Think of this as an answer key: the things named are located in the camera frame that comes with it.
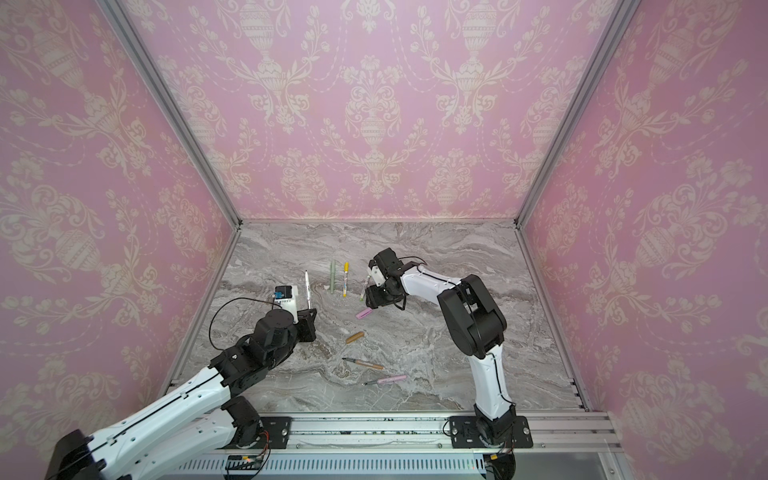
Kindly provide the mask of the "white marker bright green cap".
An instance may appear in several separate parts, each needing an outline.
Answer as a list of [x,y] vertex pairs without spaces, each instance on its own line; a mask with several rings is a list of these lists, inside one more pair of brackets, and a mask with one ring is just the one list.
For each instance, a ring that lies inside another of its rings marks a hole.
[[309,276],[308,270],[304,271],[304,286],[305,286],[307,309],[311,309],[312,308],[312,292],[311,292],[311,283],[310,283],[310,276]]

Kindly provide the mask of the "light green fountain pen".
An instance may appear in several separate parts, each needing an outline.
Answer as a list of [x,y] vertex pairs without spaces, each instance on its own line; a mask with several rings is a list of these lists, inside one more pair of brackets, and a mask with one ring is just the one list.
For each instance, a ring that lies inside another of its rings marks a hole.
[[329,292],[335,293],[336,290],[336,261],[331,260],[329,264]]

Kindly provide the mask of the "white yellow marker pen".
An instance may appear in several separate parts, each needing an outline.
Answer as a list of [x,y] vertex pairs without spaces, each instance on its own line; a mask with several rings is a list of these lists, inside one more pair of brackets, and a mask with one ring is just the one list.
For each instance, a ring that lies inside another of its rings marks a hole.
[[343,265],[343,284],[342,284],[342,297],[346,298],[349,291],[349,262],[345,262]]

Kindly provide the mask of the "white green marker pen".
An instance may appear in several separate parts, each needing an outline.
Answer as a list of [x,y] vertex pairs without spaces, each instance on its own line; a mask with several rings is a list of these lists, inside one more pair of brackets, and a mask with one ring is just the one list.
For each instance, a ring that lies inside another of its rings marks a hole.
[[368,286],[370,285],[370,282],[371,282],[371,275],[370,275],[370,274],[368,274],[368,275],[366,276],[366,278],[365,278],[365,281],[364,281],[364,283],[363,283],[363,287],[362,287],[362,291],[361,291],[361,293],[360,293],[360,295],[359,295],[359,300],[360,300],[360,301],[364,301],[364,299],[365,299],[365,294],[366,294],[366,290],[367,290]]

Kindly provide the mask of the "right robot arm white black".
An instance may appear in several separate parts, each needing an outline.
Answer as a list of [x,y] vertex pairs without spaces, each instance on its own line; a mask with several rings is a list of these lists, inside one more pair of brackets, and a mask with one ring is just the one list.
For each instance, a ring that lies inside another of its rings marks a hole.
[[517,414],[502,365],[507,320],[482,279],[432,272],[390,248],[369,261],[368,274],[364,299],[373,310],[389,305],[403,310],[412,297],[439,306],[451,340],[470,364],[481,439],[491,446],[511,445]]

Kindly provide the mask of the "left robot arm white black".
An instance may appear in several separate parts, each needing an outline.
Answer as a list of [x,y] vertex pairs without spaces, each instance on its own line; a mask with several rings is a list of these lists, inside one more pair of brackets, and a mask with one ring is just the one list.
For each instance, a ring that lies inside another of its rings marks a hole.
[[227,446],[269,447],[271,439],[244,392],[263,381],[299,343],[316,338],[314,308],[274,309],[187,382],[91,435],[76,429],[55,445],[49,479],[158,479]]

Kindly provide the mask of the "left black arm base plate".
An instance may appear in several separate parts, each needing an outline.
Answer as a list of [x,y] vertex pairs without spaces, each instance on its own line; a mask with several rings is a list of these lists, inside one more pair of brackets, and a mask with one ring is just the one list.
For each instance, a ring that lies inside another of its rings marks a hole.
[[258,424],[238,427],[235,435],[221,449],[285,450],[291,435],[293,418],[290,416],[262,417]]

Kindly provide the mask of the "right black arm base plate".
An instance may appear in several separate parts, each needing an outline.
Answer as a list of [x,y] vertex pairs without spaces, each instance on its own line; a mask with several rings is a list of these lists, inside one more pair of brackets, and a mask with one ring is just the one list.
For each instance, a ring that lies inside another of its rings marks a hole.
[[534,446],[526,417],[486,421],[475,416],[451,416],[445,432],[454,449],[530,449]]

